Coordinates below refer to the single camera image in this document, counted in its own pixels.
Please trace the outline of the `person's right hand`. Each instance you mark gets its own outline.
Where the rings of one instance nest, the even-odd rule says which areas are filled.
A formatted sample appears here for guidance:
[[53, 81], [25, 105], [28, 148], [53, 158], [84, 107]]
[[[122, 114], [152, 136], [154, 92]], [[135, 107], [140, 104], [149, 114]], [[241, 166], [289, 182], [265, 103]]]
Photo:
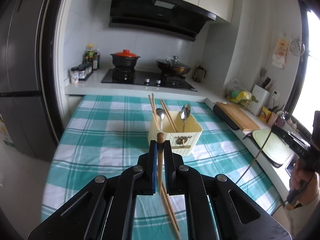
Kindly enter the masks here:
[[319, 192], [319, 177], [317, 173], [312, 173], [310, 171], [306, 171], [301, 167], [300, 159], [297, 160], [294, 166], [293, 174], [290, 178], [290, 189], [291, 190], [299, 190], [301, 186], [301, 182], [308, 182], [306, 189], [300, 195], [298, 201], [302, 205], [307, 205], [313, 200], [315, 200], [318, 196]]

